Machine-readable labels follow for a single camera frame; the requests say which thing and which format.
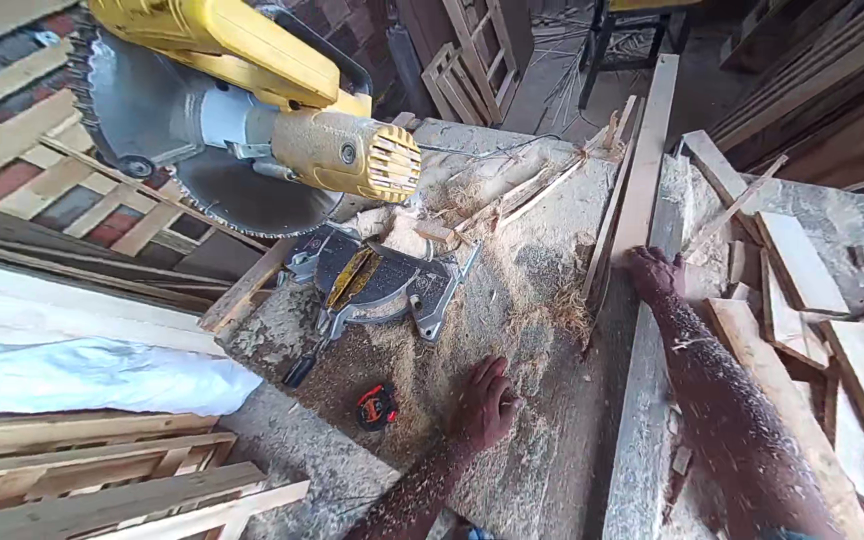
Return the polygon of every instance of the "tape measure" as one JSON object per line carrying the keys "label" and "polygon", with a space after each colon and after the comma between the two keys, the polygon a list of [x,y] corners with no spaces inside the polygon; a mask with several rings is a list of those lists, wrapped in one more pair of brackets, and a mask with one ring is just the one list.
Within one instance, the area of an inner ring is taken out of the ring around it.
{"label": "tape measure", "polygon": [[355,419],[366,432],[381,432],[399,415],[396,387],[382,383],[367,391],[355,407]]}

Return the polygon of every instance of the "metal stand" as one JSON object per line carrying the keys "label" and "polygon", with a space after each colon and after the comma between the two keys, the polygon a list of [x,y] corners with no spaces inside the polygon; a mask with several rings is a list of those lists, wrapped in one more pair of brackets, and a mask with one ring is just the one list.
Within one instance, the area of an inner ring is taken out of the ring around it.
{"label": "metal stand", "polygon": [[[625,9],[610,12],[606,6],[607,1],[608,0],[596,0],[595,11],[592,16],[592,25],[588,29],[588,35],[585,37],[584,45],[582,45],[582,57],[579,59],[579,69],[585,70],[586,67],[588,67],[588,74],[585,76],[585,84],[582,86],[582,93],[579,94],[580,110],[584,110],[589,105],[589,98],[592,96],[593,87],[595,86],[595,79],[598,77],[600,71],[652,69],[656,66],[656,62],[659,60],[659,51],[662,49],[666,33],[670,34],[669,42],[672,44],[673,52],[677,55],[682,54],[686,49],[686,42],[689,40],[689,33],[691,30],[691,9],[689,6]],[[669,28],[669,23],[672,20],[672,16],[675,14],[683,15],[681,27],[678,30],[678,36],[672,36]],[[640,19],[644,17],[657,17],[657,19],[645,22],[630,22],[626,24],[621,22],[622,19]],[[609,48],[609,43],[612,40],[613,33],[625,30],[645,30],[648,28],[653,28],[655,30],[652,38],[652,47],[649,49],[648,56],[644,58],[604,62],[606,50]]]}

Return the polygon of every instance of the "hand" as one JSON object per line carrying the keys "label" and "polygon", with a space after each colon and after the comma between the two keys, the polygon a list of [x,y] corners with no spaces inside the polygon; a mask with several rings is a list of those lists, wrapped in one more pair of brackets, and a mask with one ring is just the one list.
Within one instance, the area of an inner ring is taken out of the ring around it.
{"label": "hand", "polygon": [[686,263],[682,254],[669,264],[662,248],[638,246],[629,251],[629,271],[638,296],[649,306],[670,296],[682,296],[686,287]]}
{"label": "hand", "polygon": [[505,376],[509,360],[492,355],[472,369],[452,416],[450,438],[469,450],[482,452],[506,436],[522,399],[513,398]]}

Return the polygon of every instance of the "white plastic sheet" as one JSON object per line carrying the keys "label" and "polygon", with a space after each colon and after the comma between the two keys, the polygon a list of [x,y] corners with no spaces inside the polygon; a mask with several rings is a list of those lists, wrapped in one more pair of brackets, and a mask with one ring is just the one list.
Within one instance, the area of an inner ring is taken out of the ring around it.
{"label": "white plastic sheet", "polygon": [[230,358],[102,337],[0,345],[0,412],[231,414],[261,381]]}

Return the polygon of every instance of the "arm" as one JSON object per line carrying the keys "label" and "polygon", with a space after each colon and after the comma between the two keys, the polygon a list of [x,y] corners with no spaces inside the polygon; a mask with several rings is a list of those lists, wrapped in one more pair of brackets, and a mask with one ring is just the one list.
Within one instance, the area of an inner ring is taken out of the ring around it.
{"label": "arm", "polygon": [[475,455],[496,444],[512,427],[522,401],[511,399],[505,358],[487,356],[472,370],[445,440],[355,523],[346,540],[426,538],[456,483]]}
{"label": "arm", "polygon": [[726,496],[733,537],[785,528],[842,538],[774,405],[683,299],[682,256],[669,264],[659,248],[635,248],[630,272],[658,323],[686,434]]}

